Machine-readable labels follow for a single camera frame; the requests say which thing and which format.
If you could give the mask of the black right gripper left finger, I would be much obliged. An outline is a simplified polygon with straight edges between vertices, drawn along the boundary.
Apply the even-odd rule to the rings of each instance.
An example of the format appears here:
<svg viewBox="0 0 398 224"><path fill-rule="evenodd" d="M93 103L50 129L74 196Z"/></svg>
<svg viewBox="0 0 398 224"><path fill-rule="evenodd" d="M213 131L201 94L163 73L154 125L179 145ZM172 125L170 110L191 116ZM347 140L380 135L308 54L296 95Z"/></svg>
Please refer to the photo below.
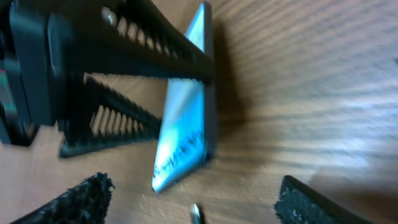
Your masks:
<svg viewBox="0 0 398 224"><path fill-rule="evenodd" d="M115 186L98 172L12 224L100 224L105 222Z"/></svg>

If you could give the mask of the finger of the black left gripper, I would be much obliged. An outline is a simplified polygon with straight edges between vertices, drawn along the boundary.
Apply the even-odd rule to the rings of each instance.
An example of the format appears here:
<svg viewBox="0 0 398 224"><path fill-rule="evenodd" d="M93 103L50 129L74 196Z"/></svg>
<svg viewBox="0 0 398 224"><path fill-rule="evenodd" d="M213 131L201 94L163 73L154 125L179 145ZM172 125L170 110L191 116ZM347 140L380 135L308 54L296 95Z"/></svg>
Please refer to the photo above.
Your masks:
<svg viewBox="0 0 398 224"><path fill-rule="evenodd" d="M65 139L59 157L158 139L161 119L92 77L67 79L66 105L58 128Z"/></svg>
<svg viewBox="0 0 398 224"><path fill-rule="evenodd" d="M85 1L73 25L71 68L210 82L215 63L152 1Z"/></svg>

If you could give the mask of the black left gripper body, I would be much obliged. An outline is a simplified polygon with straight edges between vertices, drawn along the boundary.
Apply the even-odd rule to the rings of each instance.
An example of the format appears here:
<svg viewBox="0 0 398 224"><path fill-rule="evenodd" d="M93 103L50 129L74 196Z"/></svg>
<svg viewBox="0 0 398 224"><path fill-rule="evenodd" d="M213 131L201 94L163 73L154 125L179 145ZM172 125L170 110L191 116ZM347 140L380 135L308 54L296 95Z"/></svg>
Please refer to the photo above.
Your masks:
<svg viewBox="0 0 398 224"><path fill-rule="evenodd" d="M50 36L74 1L1 1L1 142L30 146L43 125L66 131L68 70Z"/></svg>

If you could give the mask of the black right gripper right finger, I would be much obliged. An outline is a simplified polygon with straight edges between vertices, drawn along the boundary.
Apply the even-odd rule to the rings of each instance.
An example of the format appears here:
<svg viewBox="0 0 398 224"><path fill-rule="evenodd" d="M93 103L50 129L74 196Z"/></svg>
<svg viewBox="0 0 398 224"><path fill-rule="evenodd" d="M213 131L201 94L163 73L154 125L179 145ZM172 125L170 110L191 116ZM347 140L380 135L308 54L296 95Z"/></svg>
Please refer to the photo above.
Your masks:
<svg viewBox="0 0 398 224"><path fill-rule="evenodd" d="M281 223L370 224L291 175L282 179L274 210Z"/></svg>

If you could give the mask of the Samsung Galaxy smartphone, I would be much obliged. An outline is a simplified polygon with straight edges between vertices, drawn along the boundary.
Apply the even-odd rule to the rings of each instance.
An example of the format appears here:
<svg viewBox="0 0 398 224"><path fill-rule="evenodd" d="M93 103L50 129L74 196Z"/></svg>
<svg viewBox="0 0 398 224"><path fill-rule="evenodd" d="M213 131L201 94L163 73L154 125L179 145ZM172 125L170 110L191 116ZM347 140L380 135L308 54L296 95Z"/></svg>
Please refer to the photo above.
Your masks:
<svg viewBox="0 0 398 224"><path fill-rule="evenodd" d="M212 158L218 139L216 82L168 80L152 190L159 193Z"/></svg>

